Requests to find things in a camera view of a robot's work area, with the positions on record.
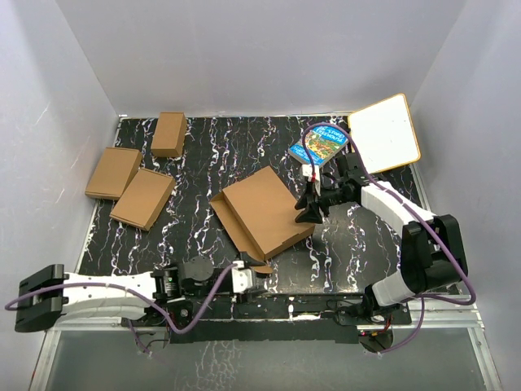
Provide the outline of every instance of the open cardboard box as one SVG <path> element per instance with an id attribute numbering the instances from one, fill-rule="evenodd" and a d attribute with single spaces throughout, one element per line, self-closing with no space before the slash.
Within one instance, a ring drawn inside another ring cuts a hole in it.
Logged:
<path id="1" fill-rule="evenodd" d="M 235 247 L 257 261 L 266 261 L 313 234 L 314 224 L 295 222 L 300 212 L 295 203 L 271 167 L 226 187 L 210 200 Z"/>

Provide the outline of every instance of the gray wall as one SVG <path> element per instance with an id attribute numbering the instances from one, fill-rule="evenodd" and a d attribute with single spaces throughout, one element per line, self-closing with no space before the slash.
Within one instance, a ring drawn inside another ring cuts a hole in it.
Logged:
<path id="1" fill-rule="evenodd" d="M 94 202 L 83 195 L 116 113 L 54 1 L 0 2 L 0 302 L 50 263 L 75 266 Z M 0 379 L 27 389 L 41 333 L 0 311 Z"/>
<path id="2" fill-rule="evenodd" d="M 486 336 L 519 389 L 521 2 L 468 2 L 412 105 L 437 213 L 458 218 Z"/>
<path id="3" fill-rule="evenodd" d="M 464 0 L 58 0 L 130 116 L 300 114 L 412 101 Z"/>

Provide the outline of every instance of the brown cardboard box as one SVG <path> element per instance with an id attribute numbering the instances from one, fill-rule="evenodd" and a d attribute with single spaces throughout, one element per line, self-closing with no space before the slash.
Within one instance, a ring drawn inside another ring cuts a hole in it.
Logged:
<path id="1" fill-rule="evenodd" d="M 314 224 L 296 223 L 296 200 L 271 167 L 226 187 L 210 205 L 239 251 L 266 261 L 310 236 Z"/>
<path id="2" fill-rule="evenodd" d="M 142 158 L 137 149 L 106 148 L 90 177 L 85 194 L 91 198 L 120 199 L 138 172 Z"/>
<path id="3" fill-rule="evenodd" d="M 111 212 L 111 217 L 150 230 L 176 182 L 165 174 L 140 169 Z"/>
<path id="4" fill-rule="evenodd" d="M 152 154 L 158 157 L 181 156 L 185 133 L 186 118 L 182 112 L 162 112 L 152 139 Z"/>

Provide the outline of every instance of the marble tabletop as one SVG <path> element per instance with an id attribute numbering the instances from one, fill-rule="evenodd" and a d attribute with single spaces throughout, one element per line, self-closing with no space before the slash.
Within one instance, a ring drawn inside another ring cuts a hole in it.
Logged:
<path id="1" fill-rule="evenodd" d="M 142 151 L 142 167 L 172 175 L 176 186 L 148 232 L 110 219 L 114 202 L 100 200 L 80 273 L 133 275 L 198 255 L 211 258 L 215 266 L 233 261 L 237 250 L 209 200 L 266 165 L 297 197 L 303 188 L 300 163 L 287 149 L 305 127 L 321 121 L 347 127 L 339 116 L 189 118 L 183 155 L 155 158 L 150 147 L 157 119 L 122 120 L 115 145 Z M 324 171 L 334 172 L 334 164 L 326 164 Z M 419 203 L 409 167 L 385 176 L 402 195 Z M 274 272 L 264 281 L 265 288 L 290 294 L 362 292 L 396 271 L 398 239 L 385 222 L 357 204 L 333 207 L 312 237 L 269 261 Z"/>

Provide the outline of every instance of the blue book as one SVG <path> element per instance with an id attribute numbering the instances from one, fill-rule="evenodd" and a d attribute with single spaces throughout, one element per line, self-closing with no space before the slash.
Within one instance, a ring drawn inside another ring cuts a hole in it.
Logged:
<path id="1" fill-rule="evenodd" d="M 318 126 L 306 136 L 306 146 L 318 167 L 322 167 L 331 157 L 345 147 L 348 138 L 339 130 L 330 126 Z M 289 154 L 303 165 L 308 165 L 309 158 L 302 148 L 302 141 L 294 144 L 288 150 Z"/>

